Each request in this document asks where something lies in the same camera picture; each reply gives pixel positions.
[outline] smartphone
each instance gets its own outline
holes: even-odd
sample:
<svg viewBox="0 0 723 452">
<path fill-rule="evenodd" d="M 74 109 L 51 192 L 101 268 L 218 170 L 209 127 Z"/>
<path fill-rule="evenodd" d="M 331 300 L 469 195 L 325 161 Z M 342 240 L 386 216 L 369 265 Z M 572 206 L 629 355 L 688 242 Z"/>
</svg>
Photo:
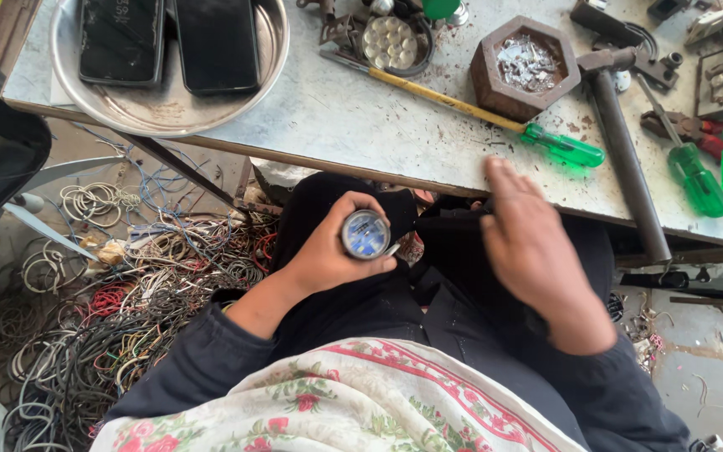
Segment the smartphone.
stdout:
<svg viewBox="0 0 723 452">
<path fill-rule="evenodd" d="M 259 87 L 251 0 L 176 0 L 183 84 L 192 94 Z"/>
<path fill-rule="evenodd" d="M 79 77 L 95 84 L 161 81 L 164 0 L 83 0 Z"/>
</svg>

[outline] black clothing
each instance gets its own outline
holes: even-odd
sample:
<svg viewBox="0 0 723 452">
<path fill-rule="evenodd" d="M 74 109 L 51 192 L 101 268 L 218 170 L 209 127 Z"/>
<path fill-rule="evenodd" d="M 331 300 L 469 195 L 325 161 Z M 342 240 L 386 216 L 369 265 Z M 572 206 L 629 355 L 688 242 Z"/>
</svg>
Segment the black clothing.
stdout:
<svg viewBox="0 0 723 452">
<path fill-rule="evenodd" d="M 108 412 L 178 413 L 224 396 L 245 376 L 276 360 L 349 337 L 407 339 L 435 347 L 516 393 L 583 447 L 593 451 L 684 451 L 688 429 L 663 402 L 621 336 L 595 356 L 559 352 L 536 313 L 507 291 L 486 261 L 478 211 L 446 198 L 416 219 L 407 191 L 374 193 L 360 180 L 319 173 L 303 180 L 281 216 L 272 270 L 291 261 L 348 190 L 376 197 L 393 240 L 414 228 L 426 253 L 414 269 L 396 270 L 315 293 L 282 320 L 273 340 L 247 333 L 220 311 L 242 293 L 217 291 L 175 340 L 164 360 Z M 588 279 L 606 303 L 613 255 L 600 223 L 565 216 Z M 429 305 L 423 314 L 420 305 Z"/>
</svg>

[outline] hand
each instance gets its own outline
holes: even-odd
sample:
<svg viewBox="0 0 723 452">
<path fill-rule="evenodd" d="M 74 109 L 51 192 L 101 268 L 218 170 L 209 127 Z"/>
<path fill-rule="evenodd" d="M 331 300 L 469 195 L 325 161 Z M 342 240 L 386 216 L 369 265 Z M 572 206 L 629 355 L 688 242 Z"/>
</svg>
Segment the hand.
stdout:
<svg viewBox="0 0 723 452">
<path fill-rule="evenodd" d="M 486 159 L 485 174 L 495 215 L 481 218 L 481 230 L 498 280 L 549 322 L 560 350 L 595 354 L 612 347 L 615 328 L 559 213 L 537 184 L 518 175 L 508 161 Z"/>
<path fill-rule="evenodd" d="M 296 256 L 280 271 L 305 296 L 395 270 L 397 262 L 394 257 L 381 256 L 373 261 L 363 261 L 346 254 L 340 239 L 342 224 L 359 209 L 376 211 L 387 226 L 390 225 L 387 214 L 373 196 L 356 191 L 345 193 L 334 203 Z"/>
</svg>

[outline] pliers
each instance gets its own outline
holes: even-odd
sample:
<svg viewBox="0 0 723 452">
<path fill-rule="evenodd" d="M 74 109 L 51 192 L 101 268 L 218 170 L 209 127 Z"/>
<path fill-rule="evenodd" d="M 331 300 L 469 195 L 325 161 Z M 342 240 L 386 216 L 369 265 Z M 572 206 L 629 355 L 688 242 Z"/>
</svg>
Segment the pliers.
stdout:
<svg viewBox="0 0 723 452">
<path fill-rule="evenodd" d="M 677 112 L 666 112 L 666 116 L 671 120 L 674 130 L 677 131 L 682 141 L 694 142 L 699 149 L 712 155 L 717 161 L 721 160 L 723 122 L 703 121 Z M 668 138 L 668 132 L 666 132 L 663 123 L 660 122 L 657 114 L 653 111 L 640 116 L 640 126 L 660 138 Z"/>
</svg>

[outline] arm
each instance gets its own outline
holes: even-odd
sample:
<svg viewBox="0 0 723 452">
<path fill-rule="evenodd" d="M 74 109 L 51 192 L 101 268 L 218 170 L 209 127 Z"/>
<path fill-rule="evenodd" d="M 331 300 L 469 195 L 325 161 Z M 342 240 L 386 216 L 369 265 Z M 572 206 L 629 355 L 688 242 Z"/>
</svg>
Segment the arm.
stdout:
<svg viewBox="0 0 723 452">
<path fill-rule="evenodd" d="M 265 367 L 280 321 L 308 295 L 395 269 L 394 257 L 357 261 L 345 254 L 339 231 L 358 209 L 386 214 L 370 195 L 349 191 L 331 208 L 297 255 L 258 283 L 225 313 L 220 304 L 235 291 L 220 290 L 151 368 L 105 416 L 180 413 L 225 396 L 244 377 Z"/>
<path fill-rule="evenodd" d="M 688 429 L 663 406 L 594 293 L 559 214 L 507 161 L 488 159 L 494 215 L 481 220 L 497 278 L 549 325 L 520 357 L 557 389 L 592 450 L 685 450 Z"/>
</svg>

